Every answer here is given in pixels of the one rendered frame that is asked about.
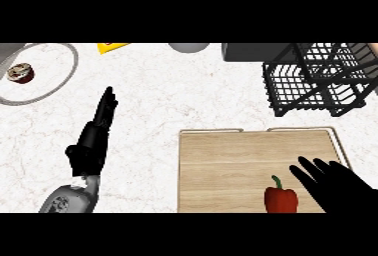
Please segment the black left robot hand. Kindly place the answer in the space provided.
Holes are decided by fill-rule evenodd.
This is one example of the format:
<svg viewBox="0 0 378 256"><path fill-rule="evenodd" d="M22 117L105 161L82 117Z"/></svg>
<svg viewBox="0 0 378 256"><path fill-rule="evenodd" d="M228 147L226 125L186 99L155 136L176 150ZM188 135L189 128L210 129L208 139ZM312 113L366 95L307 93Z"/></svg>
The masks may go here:
<svg viewBox="0 0 378 256"><path fill-rule="evenodd" d="M99 175L102 172L117 105L113 87L108 87L98 104L93 120L83 128L77 143L70 145L65 150L74 177Z"/></svg>

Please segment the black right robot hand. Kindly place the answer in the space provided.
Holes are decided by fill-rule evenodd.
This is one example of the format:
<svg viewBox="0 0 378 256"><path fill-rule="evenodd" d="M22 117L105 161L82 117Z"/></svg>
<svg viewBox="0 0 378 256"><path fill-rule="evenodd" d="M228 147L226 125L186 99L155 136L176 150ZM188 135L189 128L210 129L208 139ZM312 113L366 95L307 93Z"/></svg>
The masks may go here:
<svg viewBox="0 0 378 256"><path fill-rule="evenodd" d="M378 213L378 189L338 162L299 157L299 166L290 171L324 211L330 214Z"/></svg>

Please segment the red bell pepper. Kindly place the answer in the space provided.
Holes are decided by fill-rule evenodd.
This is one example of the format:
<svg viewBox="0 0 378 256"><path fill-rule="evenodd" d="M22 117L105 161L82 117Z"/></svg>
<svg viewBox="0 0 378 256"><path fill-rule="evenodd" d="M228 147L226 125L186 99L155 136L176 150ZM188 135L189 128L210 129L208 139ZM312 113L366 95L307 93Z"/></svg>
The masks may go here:
<svg viewBox="0 0 378 256"><path fill-rule="evenodd" d="M272 176L275 186L265 190L265 207L269 213L296 213L299 207L299 196L293 189L282 187L281 179Z"/></svg>

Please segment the wooden tray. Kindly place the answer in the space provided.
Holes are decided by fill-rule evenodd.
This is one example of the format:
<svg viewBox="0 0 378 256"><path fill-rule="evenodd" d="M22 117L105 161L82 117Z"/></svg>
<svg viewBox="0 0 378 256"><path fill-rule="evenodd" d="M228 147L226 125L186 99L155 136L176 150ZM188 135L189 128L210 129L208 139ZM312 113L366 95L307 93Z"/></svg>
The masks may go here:
<svg viewBox="0 0 378 256"><path fill-rule="evenodd" d="M300 157L350 164L333 127L183 130L177 211L263 213L265 191L281 185L297 193L297 211L319 213L322 208L290 172Z"/></svg>

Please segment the white round plate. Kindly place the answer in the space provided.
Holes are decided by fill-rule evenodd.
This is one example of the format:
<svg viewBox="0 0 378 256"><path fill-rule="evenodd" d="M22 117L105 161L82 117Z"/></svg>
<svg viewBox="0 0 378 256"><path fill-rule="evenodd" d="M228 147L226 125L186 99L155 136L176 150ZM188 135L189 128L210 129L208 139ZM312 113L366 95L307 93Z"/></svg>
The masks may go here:
<svg viewBox="0 0 378 256"><path fill-rule="evenodd" d="M8 79L8 70L31 65L34 78L19 84ZM30 43L0 62L0 105L24 106L56 100L79 67L79 50L70 43Z"/></svg>

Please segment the brown cupcake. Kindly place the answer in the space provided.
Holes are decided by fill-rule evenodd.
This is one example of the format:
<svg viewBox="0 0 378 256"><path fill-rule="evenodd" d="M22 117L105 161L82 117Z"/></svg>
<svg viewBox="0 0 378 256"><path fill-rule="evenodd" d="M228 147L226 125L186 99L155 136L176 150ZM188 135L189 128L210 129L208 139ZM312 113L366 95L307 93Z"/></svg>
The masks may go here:
<svg viewBox="0 0 378 256"><path fill-rule="evenodd" d="M8 80L25 84L34 79L34 69L28 63L15 65L8 70Z"/></svg>

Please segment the yellow triangular object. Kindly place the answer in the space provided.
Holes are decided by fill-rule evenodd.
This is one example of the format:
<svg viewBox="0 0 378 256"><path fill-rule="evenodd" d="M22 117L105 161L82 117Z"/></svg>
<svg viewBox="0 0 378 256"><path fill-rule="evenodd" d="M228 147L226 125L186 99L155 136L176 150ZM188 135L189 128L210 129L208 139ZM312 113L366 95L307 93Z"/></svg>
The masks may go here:
<svg viewBox="0 0 378 256"><path fill-rule="evenodd" d="M127 46L127 43L99 43L98 50L101 54L105 54L124 46Z"/></svg>

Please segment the grey round object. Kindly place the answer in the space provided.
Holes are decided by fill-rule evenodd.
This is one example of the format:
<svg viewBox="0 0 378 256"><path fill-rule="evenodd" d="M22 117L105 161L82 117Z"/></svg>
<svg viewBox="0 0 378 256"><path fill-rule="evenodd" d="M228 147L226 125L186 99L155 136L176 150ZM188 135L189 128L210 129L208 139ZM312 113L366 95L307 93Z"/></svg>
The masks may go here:
<svg viewBox="0 0 378 256"><path fill-rule="evenodd" d="M170 43L170 47L180 53L198 53L208 47L208 43Z"/></svg>

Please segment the dark grey appliance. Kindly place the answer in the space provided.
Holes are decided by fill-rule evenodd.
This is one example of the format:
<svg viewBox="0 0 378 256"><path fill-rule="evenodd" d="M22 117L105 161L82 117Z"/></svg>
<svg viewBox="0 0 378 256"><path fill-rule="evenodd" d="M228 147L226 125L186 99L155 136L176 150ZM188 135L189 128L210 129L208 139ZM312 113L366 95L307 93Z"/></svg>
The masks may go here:
<svg viewBox="0 0 378 256"><path fill-rule="evenodd" d="M290 43L223 43L223 60L228 62L294 61Z"/></svg>

